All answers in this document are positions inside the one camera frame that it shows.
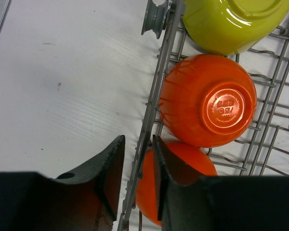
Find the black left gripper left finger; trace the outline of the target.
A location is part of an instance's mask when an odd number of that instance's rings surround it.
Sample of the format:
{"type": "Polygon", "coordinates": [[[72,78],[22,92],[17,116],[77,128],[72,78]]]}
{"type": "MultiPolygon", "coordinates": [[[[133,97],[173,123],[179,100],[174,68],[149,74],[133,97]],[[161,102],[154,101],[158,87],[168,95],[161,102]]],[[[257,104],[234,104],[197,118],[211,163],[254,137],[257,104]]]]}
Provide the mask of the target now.
{"type": "Polygon", "coordinates": [[[0,231],[110,231],[117,219],[125,137],[78,167],[48,178],[0,172],[0,231]]]}

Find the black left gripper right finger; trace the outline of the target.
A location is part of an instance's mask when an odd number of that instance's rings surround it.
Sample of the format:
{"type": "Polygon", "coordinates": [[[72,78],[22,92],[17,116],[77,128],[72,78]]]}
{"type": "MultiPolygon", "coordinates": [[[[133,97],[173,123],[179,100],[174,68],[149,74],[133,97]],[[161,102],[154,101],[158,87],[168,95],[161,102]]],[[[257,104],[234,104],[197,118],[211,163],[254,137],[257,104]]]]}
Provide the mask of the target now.
{"type": "Polygon", "coordinates": [[[177,156],[153,137],[156,202],[164,231],[289,231],[289,176],[200,176],[183,185],[177,156]]]}

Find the orange bowl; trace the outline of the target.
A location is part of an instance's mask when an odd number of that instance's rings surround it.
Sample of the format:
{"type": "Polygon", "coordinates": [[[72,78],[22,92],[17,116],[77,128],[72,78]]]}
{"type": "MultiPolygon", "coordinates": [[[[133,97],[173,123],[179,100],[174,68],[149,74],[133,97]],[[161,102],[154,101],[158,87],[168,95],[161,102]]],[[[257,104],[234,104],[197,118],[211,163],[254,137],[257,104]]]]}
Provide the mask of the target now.
{"type": "Polygon", "coordinates": [[[213,54],[185,58],[165,76],[158,102],[163,125],[187,144],[228,144],[251,124],[255,85],[235,61],[213,54]]]}
{"type": "MultiPolygon", "coordinates": [[[[217,175],[213,162],[199,148],[178,141],[168,142],[166,145],[177,156],[174,161],[170,162],[170,170],[172,176],[180,184],[190,184],[203,175],[217,175]]],[[[144,158],[142,174],[143,177],[138,181],[136,204],[144,216],[154,224],[161,226],[156,202],[153,150],[150,150],[144,158]]]]}

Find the grey wire dish rack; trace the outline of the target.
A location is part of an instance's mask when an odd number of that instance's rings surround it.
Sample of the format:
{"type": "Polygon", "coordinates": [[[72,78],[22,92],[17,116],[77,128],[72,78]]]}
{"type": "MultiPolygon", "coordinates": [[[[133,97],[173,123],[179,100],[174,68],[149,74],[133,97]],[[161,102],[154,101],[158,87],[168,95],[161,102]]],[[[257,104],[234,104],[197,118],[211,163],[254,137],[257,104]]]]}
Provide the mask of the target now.
{"type": "Polygon", "coordinates": [[[142,32],[163,42],[118,222],[137,212],[159,230],[211,230],[210,187],[227,230],[289,230],[269,200],[289,180],[289,0],[148,1],[142,32]]]}

